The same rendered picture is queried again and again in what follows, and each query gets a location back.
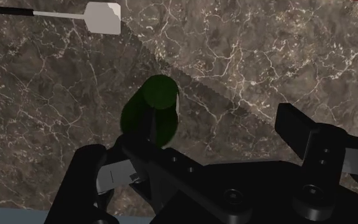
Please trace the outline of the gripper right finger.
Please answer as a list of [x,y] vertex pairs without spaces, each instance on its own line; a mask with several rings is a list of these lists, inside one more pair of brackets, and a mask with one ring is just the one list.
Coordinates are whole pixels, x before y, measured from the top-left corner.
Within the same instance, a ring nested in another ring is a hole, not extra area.
[[358,221],[358,194],[340,185],[343,173],[358,182],[358,137],[317,123],[290,103],[280,103],[275,131],[302,159],[293,209],[310,221]]

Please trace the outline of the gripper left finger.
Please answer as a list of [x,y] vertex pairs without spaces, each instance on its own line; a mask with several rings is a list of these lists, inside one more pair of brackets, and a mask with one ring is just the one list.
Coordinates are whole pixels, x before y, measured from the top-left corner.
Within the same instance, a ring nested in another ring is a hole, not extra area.
[[149,224],[246,224],[252,205],[245,192],[218,179],[173,148],[155,142],[156,113],[147,110],[139,128],[111,149],[91,144],[76,150],[44,224],[120,224],[106,211],[113,190],[130,185],[152,208]]

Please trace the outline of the dark green bottle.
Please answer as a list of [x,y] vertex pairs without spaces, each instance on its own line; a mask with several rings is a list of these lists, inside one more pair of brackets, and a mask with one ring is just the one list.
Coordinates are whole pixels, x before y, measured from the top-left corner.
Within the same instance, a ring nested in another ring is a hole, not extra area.
[[123,107],[122,133],[136,133],[163,147],[174,137],[178,127],[176,82],[165,75],[149,77]]

